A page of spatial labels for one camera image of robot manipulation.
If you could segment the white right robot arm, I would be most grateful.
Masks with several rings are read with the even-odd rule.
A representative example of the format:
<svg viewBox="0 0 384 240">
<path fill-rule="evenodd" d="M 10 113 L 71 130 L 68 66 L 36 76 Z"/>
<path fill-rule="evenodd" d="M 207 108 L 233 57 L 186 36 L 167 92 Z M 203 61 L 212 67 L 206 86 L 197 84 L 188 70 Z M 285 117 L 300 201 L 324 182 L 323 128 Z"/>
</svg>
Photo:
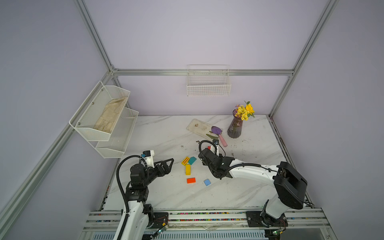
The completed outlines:
<svg viewBox="0 0 384 240">
<path fill-rule="evenodd" d="M 203 165 L 217 179 L 247 179 L 269 185 L 276 190 L 273 198 L 266 200 L 260 213 L 259 223 L 264 227 L 273 226 L 287 210 L 301 210 L 304 207 L 308 182 L 288 162 L 267 166 L 218 156 L 207 148 L 200 149 L 199 152 Z"/>
</svg>

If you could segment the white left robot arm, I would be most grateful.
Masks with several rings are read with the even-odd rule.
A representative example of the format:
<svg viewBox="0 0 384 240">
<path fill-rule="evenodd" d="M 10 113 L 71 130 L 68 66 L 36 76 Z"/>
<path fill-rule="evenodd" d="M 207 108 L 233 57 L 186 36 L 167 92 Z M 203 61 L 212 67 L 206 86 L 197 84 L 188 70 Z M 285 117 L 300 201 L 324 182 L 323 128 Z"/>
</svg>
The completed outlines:
<svg viewBox="0 0 384 240">
<path fill-rule="evenodd" d="M 130 160 L 139 162 L 130 168 L 130 181 L 124 188 L 120 178 L 122 165 Z M 124 201 L 122 217 L 119 222 L 115 240 L 153 240 L 168 227 L 169 214 L 160 213 L 156 219 L 151 204 L 147 204 L 149 184 L 156 178 L 168 175 L 174 159 L 154 162 L 154 151 L 144 151 L 141 155 L 132 155 L 120 161 L 116 170 L 116 180 Z"/>
</svg>

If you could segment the light blue wood block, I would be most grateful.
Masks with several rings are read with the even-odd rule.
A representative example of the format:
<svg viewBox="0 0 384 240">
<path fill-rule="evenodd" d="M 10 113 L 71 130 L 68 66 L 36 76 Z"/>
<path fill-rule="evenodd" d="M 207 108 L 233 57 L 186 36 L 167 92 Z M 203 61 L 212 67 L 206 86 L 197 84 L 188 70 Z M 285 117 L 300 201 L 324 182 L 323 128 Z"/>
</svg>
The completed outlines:
<svg viewBox="0 0 384 240">
<path fill-rule="evenodd" d="M 209 179 L 204 180 L 204 184 L 206 186 L 209 186 L 211 184 L 211 181 Z"/>
</svg>

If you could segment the yellow red striped block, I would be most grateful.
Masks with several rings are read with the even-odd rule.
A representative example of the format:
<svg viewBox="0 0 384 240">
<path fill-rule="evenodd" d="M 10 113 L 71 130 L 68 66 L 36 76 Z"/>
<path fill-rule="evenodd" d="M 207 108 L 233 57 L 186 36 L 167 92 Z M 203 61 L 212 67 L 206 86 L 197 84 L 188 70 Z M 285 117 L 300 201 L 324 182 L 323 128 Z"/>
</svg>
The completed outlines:
<svg viewBox="0 0 384 240">
<path fill-rule="evenodd" d="M 186 165 L 189 163 L 189 160 L 190 160 L 189 157 L 185 157 L 184 160 L 181 162 L 181 164 L 182 164 L 183 166 L 186 166 Z"/>
</svg>

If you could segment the yellow wood block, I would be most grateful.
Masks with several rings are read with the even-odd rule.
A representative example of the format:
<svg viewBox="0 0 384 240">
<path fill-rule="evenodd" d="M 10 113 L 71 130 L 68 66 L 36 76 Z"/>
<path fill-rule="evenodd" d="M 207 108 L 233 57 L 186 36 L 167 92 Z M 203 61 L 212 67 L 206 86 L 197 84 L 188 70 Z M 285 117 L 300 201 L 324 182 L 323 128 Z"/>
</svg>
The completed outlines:
<svg viewBox="0 0 384 240">
<path fill-rule="evenodd" d="M 186 176 L 190 176 L 192 173 L 191 165 L 187 164 L 185 165 L 185 167 L 186 167 Z"/>
</svg>

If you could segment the teal wood block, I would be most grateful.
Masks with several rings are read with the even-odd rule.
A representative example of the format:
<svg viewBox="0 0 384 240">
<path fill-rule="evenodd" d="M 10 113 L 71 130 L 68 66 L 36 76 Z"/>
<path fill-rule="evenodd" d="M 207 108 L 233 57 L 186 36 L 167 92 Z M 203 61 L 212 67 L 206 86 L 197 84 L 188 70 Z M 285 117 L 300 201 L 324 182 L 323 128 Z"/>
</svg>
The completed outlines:
<svg viewBox="0 0 384 240">
<path fill-rule="evenodd" d="M 197 160 L 196 157 L 191 157 L 188 161 L 188 165 L 192 165 Z"/>
</svg>

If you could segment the red orange flat block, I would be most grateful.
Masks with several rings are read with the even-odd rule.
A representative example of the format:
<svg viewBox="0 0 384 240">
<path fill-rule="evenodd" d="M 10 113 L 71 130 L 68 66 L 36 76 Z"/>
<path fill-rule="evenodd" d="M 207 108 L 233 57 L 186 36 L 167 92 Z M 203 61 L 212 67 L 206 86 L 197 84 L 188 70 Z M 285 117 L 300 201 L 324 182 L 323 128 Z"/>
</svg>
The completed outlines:
<svg viewBox="0 0 384 240">
<path fill-rule="evenodd" d="M 193 184 L 196 182 L 196 178 L 188 178 L 187 179 L 187 184 Z"/>
</svg>

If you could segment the purple glass vase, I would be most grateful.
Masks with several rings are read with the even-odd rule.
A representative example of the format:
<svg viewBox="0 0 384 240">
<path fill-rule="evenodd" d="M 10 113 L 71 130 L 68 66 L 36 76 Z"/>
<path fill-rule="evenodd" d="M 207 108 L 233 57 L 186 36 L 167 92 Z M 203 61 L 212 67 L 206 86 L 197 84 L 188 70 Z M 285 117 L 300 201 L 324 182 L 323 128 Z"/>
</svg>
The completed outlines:
<svg viewBox="0 0 384 240">
<path fill-rule="evenodd" d="M 242 134 L 243 120 L 236 116 L 237 111 L 233 110 L 233 120 L 227 130 L 227 134 L 232 139 L 237 139 Z"/>
</svg>

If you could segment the beige dirty cloth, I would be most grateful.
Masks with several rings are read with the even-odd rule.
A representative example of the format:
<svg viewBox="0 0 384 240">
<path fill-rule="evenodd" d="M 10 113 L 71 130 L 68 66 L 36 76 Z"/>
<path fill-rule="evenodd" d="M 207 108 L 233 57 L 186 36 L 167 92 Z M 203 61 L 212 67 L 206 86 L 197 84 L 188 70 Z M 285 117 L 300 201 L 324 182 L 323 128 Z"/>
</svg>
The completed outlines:
<svg viewBox="0 0 384 240">
<path fill-rule="evenodd" d="M 212 125 L 198 119 L 192 119 L 190 124 L 187 126 L 187 130 L 191 133 L 198 135 L 205 140 L 219 139 L 217 134 L 212 132 Z"/>
</svg>

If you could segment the white mesh lower shelf basket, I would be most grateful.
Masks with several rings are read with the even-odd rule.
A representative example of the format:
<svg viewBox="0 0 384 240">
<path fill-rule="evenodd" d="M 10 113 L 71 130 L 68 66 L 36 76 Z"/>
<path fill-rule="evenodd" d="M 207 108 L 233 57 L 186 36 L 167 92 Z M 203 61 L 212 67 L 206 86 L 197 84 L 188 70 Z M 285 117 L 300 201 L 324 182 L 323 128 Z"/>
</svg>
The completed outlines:
<svg viewBox="0 0 384 240">
<path fill-rule="evenodd" d="M 124 108 L 117 124 L 112 131 L 110 139 L 106 142 L 98 142 L 97 152 L 104 159 L 123 157 L 131 139 L 139 112 Z"/>
</svg>

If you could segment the white mesh shelf basket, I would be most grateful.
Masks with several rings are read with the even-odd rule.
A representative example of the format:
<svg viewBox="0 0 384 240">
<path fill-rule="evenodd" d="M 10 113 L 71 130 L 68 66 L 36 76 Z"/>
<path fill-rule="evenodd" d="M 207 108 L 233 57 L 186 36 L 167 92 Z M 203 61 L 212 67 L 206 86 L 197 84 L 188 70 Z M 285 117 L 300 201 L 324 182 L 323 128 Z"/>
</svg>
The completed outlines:
<svg viewBox="0 0 384 240">
<path fill-rule="evenodd" d="M 112 131 L 110 139 L 106 142 L 98 142 L 97 152 L 104 159 L 123 157 L 131 139 L 139 112 L 124 108 L 117 124 Z"/>
<path fill-rule="evenodd" d="M 86 141 L 105 142 L 112 135 L 94 129 L 98 118 L 102 115 L 105 106 L 113 99 L 130 96 L 130 91 L 117 86 L 106 86 L 99 82 L 89 94 L 83 105 L 70 119 L 69 124 Z"/>
</svg>

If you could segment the yellow flower bouquet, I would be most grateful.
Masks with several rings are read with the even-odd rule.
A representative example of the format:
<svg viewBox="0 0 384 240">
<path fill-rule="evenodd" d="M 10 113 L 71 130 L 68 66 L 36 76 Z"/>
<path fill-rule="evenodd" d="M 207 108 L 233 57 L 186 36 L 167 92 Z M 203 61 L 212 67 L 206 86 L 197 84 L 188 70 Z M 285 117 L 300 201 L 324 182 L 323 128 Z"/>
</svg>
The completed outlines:
<svg viewBox="0 0 384 240">
<path fill-rule="evenodd" d="M 244 105 L 236 105 L 234 116 L 242 121 L 255 117 L 255 111 L 251 102 L 245 102 Z"/>
</svg>

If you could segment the beige glove in basket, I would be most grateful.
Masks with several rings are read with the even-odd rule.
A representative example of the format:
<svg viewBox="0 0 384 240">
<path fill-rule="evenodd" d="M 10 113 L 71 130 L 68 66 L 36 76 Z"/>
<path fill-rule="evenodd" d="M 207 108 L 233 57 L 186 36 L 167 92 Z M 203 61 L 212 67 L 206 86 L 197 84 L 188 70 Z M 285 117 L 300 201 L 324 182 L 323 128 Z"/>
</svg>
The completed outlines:
<svg viewBox="0 0 384 240">
<path fill-rule="evenodd" d="M 94 129 L 111 134 L 128 97 L 113 99 L 104 108 L 102 115 L 96 121 Z"/>
</svg>

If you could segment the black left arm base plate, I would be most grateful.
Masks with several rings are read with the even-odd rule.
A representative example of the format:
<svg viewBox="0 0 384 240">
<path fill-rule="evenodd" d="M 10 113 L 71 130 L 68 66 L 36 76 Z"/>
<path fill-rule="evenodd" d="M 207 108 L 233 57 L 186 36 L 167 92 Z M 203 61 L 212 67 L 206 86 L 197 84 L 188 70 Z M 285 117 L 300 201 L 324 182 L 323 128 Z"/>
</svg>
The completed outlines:
<svg viewBox="0 0 384 240">
<path fill-rule="evenodd" d="M 169 213 L 168 212 L 155 212 L 153 215 L 149 216 L 148 229 L 160 229 L 168 224 Z"/>
</svg>

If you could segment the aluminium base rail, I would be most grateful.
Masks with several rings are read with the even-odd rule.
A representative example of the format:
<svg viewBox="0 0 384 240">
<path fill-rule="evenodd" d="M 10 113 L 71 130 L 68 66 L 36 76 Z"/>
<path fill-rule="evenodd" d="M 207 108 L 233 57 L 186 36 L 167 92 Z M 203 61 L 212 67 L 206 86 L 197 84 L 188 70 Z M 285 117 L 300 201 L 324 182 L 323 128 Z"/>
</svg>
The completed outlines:
<svg viewBox="0 0 384 240">
<path fill-rule="evenodd" d="M 177 230 L 242 230 L 265 229 L 264 227 L 249 227 L 246 212 L 252 210 L 195 210 L 168 211 L 168 231 Z M 329 229 L 331 227 L 322 209 L 304 208 L 288 210 L 284 213 L 288 226 L 272 229 Z M 120 211 L 91 212 L 83 228 L 84 232 L 115 232 L 122 215 Z"/>
</svg>

